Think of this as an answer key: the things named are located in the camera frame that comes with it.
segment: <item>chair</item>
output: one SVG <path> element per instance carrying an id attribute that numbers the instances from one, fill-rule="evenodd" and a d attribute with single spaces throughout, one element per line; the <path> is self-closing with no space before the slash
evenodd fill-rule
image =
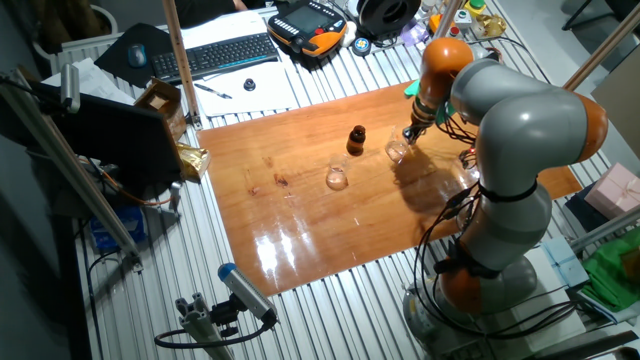
<path id="1" fill-rule="evenodd" d="M 616 20 L 622 21 L 624 20 L 625 17 L 627 17 L 627 15 L 629 15 L 629 13 L 631 13 L 631 10 L 633 10 L 633 8 L 636 7 L 636 5 L 638 5 L 638 0 L 605 0 L 609 8 L 611 8 L 610 13 L 596 16 L 592 19 L 580 21 L 577 24 L 573 24 L 573 21 L 578 17 L 578 15 L 582 13 L 582 11 L 591 3 L 591 1 L 592 0 L 585 0 L 585 2 L 582 4 L 582 6 L 580 6 L 578 11 L 576 11 L 573 15 L 571 15 L 569 20 L 564 24 L 564 26 L 562 27 L 562 30 L 564 31 L 571 30 L 573 28 L 590 24 L 594 21 L 598 21 L 600 19 L 604 19 L 609 16 L 613 16 L 614 18 L 616 18 Z M 636 35 L 640 36 L 640 26 L 635 28 L 633 32 Z"/>

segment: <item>wooden table surface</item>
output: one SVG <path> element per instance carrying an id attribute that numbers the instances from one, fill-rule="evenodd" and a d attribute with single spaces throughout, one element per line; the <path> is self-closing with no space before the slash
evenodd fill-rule
<path id="1" fill-rule="evenodd" d="M 399 165 L 384 147 L 409 122 L 407 84 L 199 132 L 237 266 L 266 295 L 416 246 L 446 200 L 475 179 L 457 159 L 467 145 L 433 127 Z M 349 156 L 349 186 L 325 184 L 332 154 L 355 125 L 364 153 Z M 580 190 L 567 167 L 539 177 L 552 198 Z M 433 239 L 458 231 L 439 225 Z"/>

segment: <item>glass beaker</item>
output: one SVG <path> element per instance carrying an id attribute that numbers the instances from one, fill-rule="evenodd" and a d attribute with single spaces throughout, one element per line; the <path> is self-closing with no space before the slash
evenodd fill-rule
<path id="1" fill-rule="evenodd" d="M 349 186 L 347 172 L 349 171 L 349 157 L 347 154 L 334 154 L 329 159 L 327 172 L 327 186 L 331 190 L 343 190 Z"/>
<path id="2" fill-rule="evenodd" d="M 403 136 L 403 130 L 408 124 L 398 124 L 391 129 L 391 136 L 389 142 L 384 147 L 384 151 L 389 156 L 389 159 L 396 164 L 399 164 L 404 156 L 409 151 L 409 144 Z"/>

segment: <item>pink box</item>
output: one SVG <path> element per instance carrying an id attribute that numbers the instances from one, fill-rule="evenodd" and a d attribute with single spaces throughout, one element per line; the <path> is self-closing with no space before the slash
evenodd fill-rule
<path id="1" fill-rule="evenodd" d="M 584 200 L 608 219 L 613 219 L 640 204 L 640 181 L 616 163 L 602 175 Z"/>

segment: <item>black keyboard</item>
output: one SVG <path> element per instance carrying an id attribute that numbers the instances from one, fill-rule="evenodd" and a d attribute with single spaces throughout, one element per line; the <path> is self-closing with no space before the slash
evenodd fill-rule
<path id="1" fill-rule="evenodd" d="M 264 33 L 187 49 L 187 58 L 191 76 L 199 79 L 211 74 L 277 60 L 278 52 L 269 36 Z M 173 53 L 154 56 L 151 61 L 158 79 L 168 83 L 181 81 Z"/>

